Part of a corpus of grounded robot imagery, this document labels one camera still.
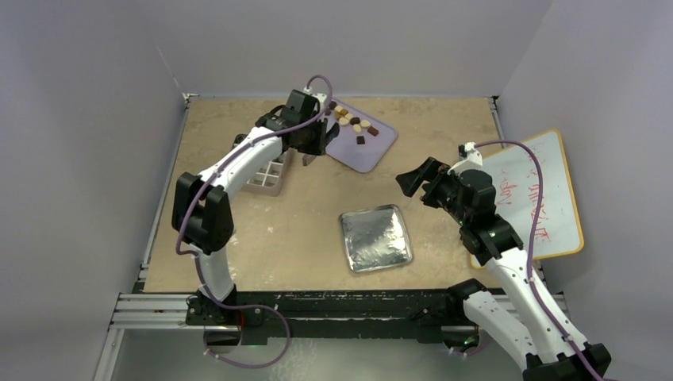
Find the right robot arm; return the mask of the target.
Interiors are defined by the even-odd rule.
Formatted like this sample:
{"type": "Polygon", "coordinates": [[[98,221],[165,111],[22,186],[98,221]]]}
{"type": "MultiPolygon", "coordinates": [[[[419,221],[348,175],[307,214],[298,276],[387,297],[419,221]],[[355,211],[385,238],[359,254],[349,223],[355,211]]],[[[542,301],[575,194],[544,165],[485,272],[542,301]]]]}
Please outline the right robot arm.
{"type": "Polygon", "coordinates": [[[496,190],[486,172],[457,171],[429,157],[415,170],[397,175],[406,197],[418,189],[424,205],[439,208],[460,226],[467,250],[501,285],[516,311],[511,314],[474,279],[450,287],[448,317],[474,322],[510,355],[524,380],[602,380],[611,363],[603,344],[579,332],[529,262],[513,226],[496,212],[496,190]]]}

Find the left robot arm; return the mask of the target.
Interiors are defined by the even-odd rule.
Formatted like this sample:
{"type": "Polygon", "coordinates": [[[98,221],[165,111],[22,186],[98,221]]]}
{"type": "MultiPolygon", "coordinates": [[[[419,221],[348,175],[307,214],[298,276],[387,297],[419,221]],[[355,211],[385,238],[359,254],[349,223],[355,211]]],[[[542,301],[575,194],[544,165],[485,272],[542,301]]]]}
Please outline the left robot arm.
{"type": "Polygon", "coordinates": [[[245,138],[197,175],[185,172],[175,186],[171,225],[178,233],[175,251],[194,260],[199,290],[209,301],[206,315],[230,323],[237,304],[228,298],[235,285],[228,273],[225,246],[235,232],[231,202],[263,164],[293,149],[322,156],[339,126],[326,114],[333,95],[310,87],[291,91],[285,104],[260,117],[245,138]]]}

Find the silver metal box lid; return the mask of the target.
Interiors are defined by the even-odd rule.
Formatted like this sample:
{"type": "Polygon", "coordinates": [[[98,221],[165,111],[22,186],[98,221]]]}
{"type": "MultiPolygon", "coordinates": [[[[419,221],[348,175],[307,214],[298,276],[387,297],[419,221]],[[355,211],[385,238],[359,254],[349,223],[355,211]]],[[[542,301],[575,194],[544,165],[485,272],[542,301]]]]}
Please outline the silver metal box lid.
{"type": "Polygon", "coordinates": [[[344,251],[355,273],[404,266],[413,250],[401,210],[394,204],[339,216],[344,251]]]}

